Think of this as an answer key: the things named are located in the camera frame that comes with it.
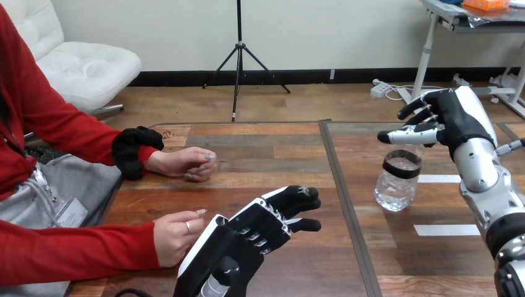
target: white desk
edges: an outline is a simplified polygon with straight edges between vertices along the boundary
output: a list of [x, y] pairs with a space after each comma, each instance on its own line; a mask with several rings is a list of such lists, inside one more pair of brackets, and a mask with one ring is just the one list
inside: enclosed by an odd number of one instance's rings
[[[422, 93], [423, 80], [427, 72], [428, 61], [432, 53], [434, 35], [438, 25], [441, 25], [452, 33], [525, 33], [524, 25], [498, 25], [498, 26], [481, 26], [472, 28], [467, 19], [467, 12], [455, 5], [445, 4], [439, 0], [422, 0], [423, 5], [427, 8], [427, 16], [430, 17], [430, 28], [428, 29], [427, 42], [423, 47], [421, 61], [417, 69], [417, 75], [414, 82], [414, 89], [410, 94], [406, 89], [397, 89], [398, 94], [406, 103], [418, 98]], [[525, 61], [521, 67], [515, 86], [507, 88], [480, 88], [478, 95], [492, 94], [497, 96], [503, 103], [515, 110], [525, 118], [525, 101], [519, 94], [525, 85]]]

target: tripod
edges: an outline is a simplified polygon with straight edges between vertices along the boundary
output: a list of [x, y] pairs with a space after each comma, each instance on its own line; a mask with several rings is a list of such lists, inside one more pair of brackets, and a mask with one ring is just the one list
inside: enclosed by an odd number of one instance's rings
[[274, 82], [277, 85], [280, 85], [281, 87], [283, 87], [286, 90], [286, 92], [288, 92], [288, 94], [290, 93], [290, 90], [285, 85], [280, 83], [277, 80], [277, 78], [274, 76], [274, 74], [268, 68], [266, 68], [266, 66], [261, 61], [259, 61], [259, 59], [254, 54], [252, 54], [249, 51], [249, 49], [246, 47], [246, 45], [242, 41], [243, 37], [242, 37], [241, 31], [242, 31], [241, 0], [237, 0], [237, 34], [239, 36], [238, 43], [235, 45], [235, 48], [228, 55], [228, 57], [226, 57], [226, 60], [224, 60], [224, 62], [219, 66], [219, 68], [212, 74], [211, 78], [202, 86], [202, 88], [206, 88], [209, 84], [211, 84], [213, 82], [215, 76], [217, 75], [217, 73], [224, 67], [226, 62], [228, 62], [228, 60], [233, 56], [233, 54], [235, 52], [237, 52], [237, 74], [236, 74], [236, 77], [235, 77], [235, 90], [233, 91], [233, 115], [232, 115], [232, 122], [235, 122], [235, 112], [237, 110], [237, 95], [239, 94], [239, 89], [240, 89], [239, 80], [243, 76], [243, 50], [245, 50], [257, 63], [259, 63], [259, 65], [261, 65], [261, 67], [266, 72], [268, 72], [269, 75], [271, 75], [272, 79], [274, 80]]

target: power strip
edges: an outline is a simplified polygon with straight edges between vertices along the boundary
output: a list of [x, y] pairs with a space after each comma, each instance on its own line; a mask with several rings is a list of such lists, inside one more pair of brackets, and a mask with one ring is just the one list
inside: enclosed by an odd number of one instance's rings
[[377, 98], [383, 97], [385, 96], [386, 92], [390, 90], [390, 88], [390, 85], [386, 82], [380, 82], [370, 90], [370, 95]]

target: gray pants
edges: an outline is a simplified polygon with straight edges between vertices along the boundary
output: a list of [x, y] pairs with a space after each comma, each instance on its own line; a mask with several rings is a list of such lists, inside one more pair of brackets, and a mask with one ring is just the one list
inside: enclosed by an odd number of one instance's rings
[[[39, 164], [38, 167], [59, 201], [74, 196], [89, 211], [83, 224], [85, 226], [96, 225], [121, 176], [117, 167], [92, 164], [72, 155], [65, 155], [46, 165]], [[52, 222], [50, 205], [53, 203], [42, 201], [34, 188], [25, 183], [17, 188], [15, 194], [0, 201], [0, 220], [25, 228], [44, 229]], [[68, 282], [58, 282], [0, 287], [0, 296], [64, 296], [67, 286]]]

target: white chair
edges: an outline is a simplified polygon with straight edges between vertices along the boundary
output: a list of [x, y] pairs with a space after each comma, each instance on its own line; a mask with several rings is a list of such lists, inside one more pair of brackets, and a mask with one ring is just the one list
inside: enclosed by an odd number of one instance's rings
[[140, 73], [140, 58], [122, 48], [64, 42], [51, 0], [0, 0], [51, 86], [90, 114], [122, 110], [105, 106]]

